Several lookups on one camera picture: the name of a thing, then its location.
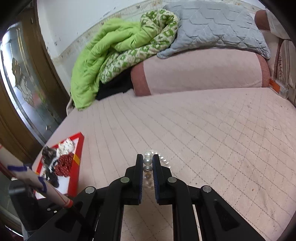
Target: orange label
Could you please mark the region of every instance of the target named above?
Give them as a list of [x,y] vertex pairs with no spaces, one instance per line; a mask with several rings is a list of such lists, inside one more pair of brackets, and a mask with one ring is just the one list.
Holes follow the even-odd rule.
[[73,160],[78,164],[78,166],[80,165],[80,159],[76,154],[74,154]]
[[280,86],[273,79],[269,79],[269,86],[279,93]]

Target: metal screw head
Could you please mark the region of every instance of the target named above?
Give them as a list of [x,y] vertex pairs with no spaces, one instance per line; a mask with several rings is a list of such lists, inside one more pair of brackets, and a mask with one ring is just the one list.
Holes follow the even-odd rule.
[[169,183],[175,183],[176,181],[177,181],[177,179],[175,177],[169,177],[168,178]]
[[204,192],[210,192],[212,190],[210,186],[203,186],[202,189]]
[[129,178],[128,178],[128,177],[122,177],[122,178],[120,179],[120,181],[121,181],[122,183],[128,183],[128,182],[129,182]]
[[87,187],[87,188],[85,189],[85,192],[88,193],[88,194],[91,194],[91,193],[94,192],[94,188],[93,188],[93,187]]

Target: white wall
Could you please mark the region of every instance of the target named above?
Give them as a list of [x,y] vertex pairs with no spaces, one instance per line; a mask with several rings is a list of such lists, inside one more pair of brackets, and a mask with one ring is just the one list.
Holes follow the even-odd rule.
[[[38,18],[47,51],[68,93],[74,62],[90,40],[82,36],[104,18],[139,3],[142,11],[161,8],[165,3],[178,0],[37,0]],[[259,8],[258,0],[244,0]]]
[[103,18],[143,0],[37,0],[39,24],[51,58]]

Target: black cloth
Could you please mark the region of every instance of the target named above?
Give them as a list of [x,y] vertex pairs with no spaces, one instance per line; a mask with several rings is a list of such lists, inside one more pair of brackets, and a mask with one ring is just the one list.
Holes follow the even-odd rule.
[[117,93],[125,93],[132,88],[133,83],[131,81],[131,68],[128,68],[108,83],[103,84],[100,82],[96,99],[101,100]]

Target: stick with blue marks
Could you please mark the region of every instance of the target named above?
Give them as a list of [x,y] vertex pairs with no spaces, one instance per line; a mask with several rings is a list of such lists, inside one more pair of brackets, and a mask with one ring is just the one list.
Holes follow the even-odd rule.
[[37,192],[50,199],[55,204],[70,208],[73,201],[61,194],[49,182],[26,167],[19,159],[12,155],[0,144],[0,165],[7,169],[11,176],[32,186]]

